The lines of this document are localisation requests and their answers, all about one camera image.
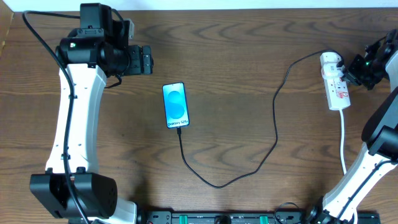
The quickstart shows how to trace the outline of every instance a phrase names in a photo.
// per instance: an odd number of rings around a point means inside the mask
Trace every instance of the blue screen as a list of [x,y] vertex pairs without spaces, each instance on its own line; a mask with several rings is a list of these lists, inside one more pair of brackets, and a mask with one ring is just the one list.
[[168,128],[189,125],[187,101],[183,83],[173,83],[163,86],[164,108]]

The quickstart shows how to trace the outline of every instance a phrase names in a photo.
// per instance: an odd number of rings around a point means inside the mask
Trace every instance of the power socket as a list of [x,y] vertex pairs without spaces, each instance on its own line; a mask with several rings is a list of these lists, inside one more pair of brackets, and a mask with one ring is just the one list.
[[340,110],[351,105],[347,89],[347,83],[341,80],[343,76],[341,68],[337,67],[338,62],[341,61],[340,56],[334,52],[323,53],[321,60],[321,74],[325,82],[326,96],[328,98],[328,105],[330,110]]

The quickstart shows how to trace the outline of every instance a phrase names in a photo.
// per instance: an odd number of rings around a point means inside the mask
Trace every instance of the charging plug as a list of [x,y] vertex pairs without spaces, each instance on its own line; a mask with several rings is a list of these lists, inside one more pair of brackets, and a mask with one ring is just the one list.
[[325,82],[326,96],[330,110],[340,110],[351,105],[349,101],[347,83],[340,77],[343,76],[342,67],[337,67],[341,57],[334,52],[323,53],[321,60],[321,74]]

